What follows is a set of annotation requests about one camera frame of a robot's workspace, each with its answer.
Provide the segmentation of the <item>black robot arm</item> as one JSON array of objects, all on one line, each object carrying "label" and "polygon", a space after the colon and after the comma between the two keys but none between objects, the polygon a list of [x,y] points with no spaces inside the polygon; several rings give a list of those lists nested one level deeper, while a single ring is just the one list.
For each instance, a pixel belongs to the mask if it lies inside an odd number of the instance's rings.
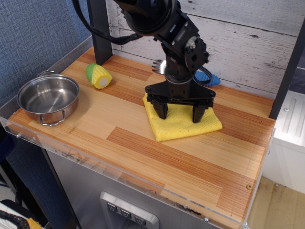
[{"label": "black robot arm", "polygon": [[200,122],[205,110],[214,104],[215,92],[204,87],[209,81],[195,79],[209,53],[200,38],[198,28],[181,11],[176,0],[118,0],[129,27],[140,36],[153,36],[161,42],[166,55],[165,81],[146,86],[147,101],[158,116],[167,117],[168,104],[193,107],[193,122]]}]

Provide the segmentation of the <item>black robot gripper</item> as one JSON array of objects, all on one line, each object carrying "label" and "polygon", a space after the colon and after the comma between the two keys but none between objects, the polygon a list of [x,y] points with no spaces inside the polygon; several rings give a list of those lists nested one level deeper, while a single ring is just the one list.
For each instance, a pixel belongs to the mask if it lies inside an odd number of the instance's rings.
[{"label": "black robot gripper", "polygon": [[168,104],[193,106],[193,123],[201,121],[205,110],[212,107],[216,93],[194,80],[183,84],[169,81],[148,85],[145,87],[147,101],[161,119],[166,119]]}]

